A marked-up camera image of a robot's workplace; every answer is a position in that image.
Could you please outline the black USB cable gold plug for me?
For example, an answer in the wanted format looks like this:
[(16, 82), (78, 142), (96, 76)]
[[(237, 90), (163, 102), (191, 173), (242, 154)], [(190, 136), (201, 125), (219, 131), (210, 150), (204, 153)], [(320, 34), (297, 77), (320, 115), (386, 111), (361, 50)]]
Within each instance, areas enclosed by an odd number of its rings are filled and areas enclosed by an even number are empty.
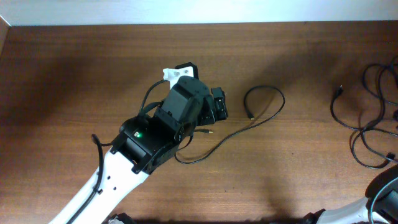
[[(275, 91), (278, 92), (278, 94), (281, 96), (281, 98), (282, 98), (282, 104), (281, 104), (281, 106), (279, 107), (279, 109), (278, 109), (272, 116), (268, 117), (267, 119), (265, 119), (265, 120), (263, 120), (263, 121), (260, 121), (260, 122), (257, 123), (257, 124), (254, 124), (261, 116), (259, 115), (259, 116), (255, 117), (254, 114), (253, 114), (253, 113), (251, 112), (251, 110), (249, 109), (249, 106), (248, 106), (248, 96), (249, 96), (250, 93), (252, 93), (254, 90), (257, 90), (257, 89), (270, 89), (270, 90), (275, 90)], [(174, 154), (174, 159), (175, 159), (178, 163), (183, 164), (183, 165), (193, 165), (193, 164), (196, 164), (196, 163), (199, 163), (199, 162), (201, 162), (201, 161), (206, 160), (206, 159), (209, 158), (219, 147), (221, 147), (227, 140), (229, 140), (229, 139), (231, 139), (232, 137), (237, 136), (237, 135), (239, 135), (239, 134), (241, 134), (241, 133), (243, 133), (243, 132), (245, 132), (245, 131), (248, 131), (248, 130), (250, 130), (250, 129), (254, 129), (254, 128), (256, 128), (256, 127), (258, 127), (258, 126), (260, 126), (260, 125), (262, 125), (262, 124), (264, 124), (264, 123), (266, 123), (266, 122), (268, 122), (268, 121), (274, 119), (274, 118), (282, 111), (282, 109), (284, 108), (285, 102), (286, 102), (286, 99), (285, 99), (284, 93), (283, 93), (279, 88), (277, 88), (276, 86), (272, 86), (272, 85), (257, 85), (257, 86), (254, 86), (254, 87), (250, 88), (247, 92), (245, 92), (245, 95), (244, 95), (244, 97), (243, 97), (243, 107), (244, 107), (244, 111), (245, 111), (246, 116), (248, 117), (248, 119), (251, 121), (247, 126), (245, 126), (245, 127), (241, 128), (241, 129), (239, 129), (239, 130), (237, 130), (237, 131), (235, 131), (235, 132), (233, 132), (233, 133), (227, 135), (227, 136), (226, 136), (225, 138), (223, 138), (218, 144), (216, 144), (214, 147), (212, 147), (208, 152), (206, 152), (203, 156), (201, 156), (201, 157), (198, 158), (198, 159), (195, 159), (195, 160), (193, 160), (193, 161), (184, 161), (184, 160), (181, 160), (180, 158), (178, 158), (177, 153)]]

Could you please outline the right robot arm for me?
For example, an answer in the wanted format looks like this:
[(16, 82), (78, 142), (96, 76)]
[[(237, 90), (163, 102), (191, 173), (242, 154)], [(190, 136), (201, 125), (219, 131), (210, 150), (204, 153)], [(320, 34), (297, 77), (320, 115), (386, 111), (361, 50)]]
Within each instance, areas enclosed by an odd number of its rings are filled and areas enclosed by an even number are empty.
[(344, 207), (308, 213), (300, 223), (397, 223), (397, 166), (381, 172), (368, 185), (365, 196)]

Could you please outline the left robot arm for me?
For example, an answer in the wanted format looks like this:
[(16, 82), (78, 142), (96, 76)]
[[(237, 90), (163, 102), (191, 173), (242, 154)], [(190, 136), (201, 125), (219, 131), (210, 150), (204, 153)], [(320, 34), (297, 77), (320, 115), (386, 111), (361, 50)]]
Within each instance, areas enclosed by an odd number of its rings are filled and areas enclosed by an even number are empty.
[(138, 114), (123, 122), (109, 151), (96, 135), (99, 166), (52, 223), (103, 223), (120, 201), (153, 171), (172, 158), (196, 127), (228, 117), (225, 93), (208, 88), (191, 62), (165, 68), (160, 83), (169, 83), (167, 96), (142, 102)]

